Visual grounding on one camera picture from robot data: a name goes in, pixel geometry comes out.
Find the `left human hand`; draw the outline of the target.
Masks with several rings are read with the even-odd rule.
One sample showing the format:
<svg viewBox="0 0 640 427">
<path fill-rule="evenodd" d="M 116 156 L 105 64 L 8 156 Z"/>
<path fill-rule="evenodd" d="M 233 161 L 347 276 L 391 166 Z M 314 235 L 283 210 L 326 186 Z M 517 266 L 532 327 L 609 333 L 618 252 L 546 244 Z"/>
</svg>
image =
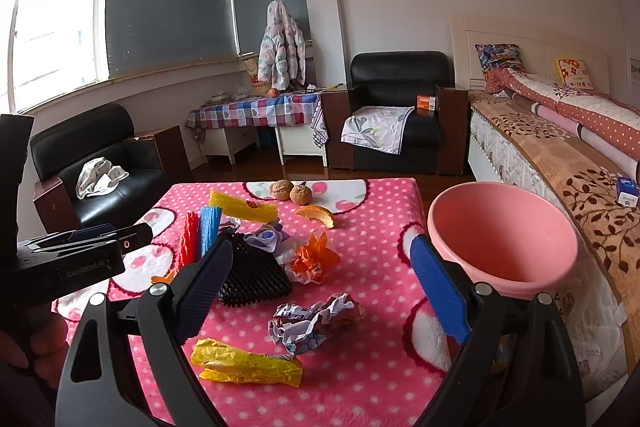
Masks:
<svg viewBox="0 0 640 427">
<path fill-rule="evenodd" d="M 64 317 L 46 303 L 32 309 L 1 306 L 1 363 L 29 371 L 56 390 L 70 345 Z"/>
</svg>

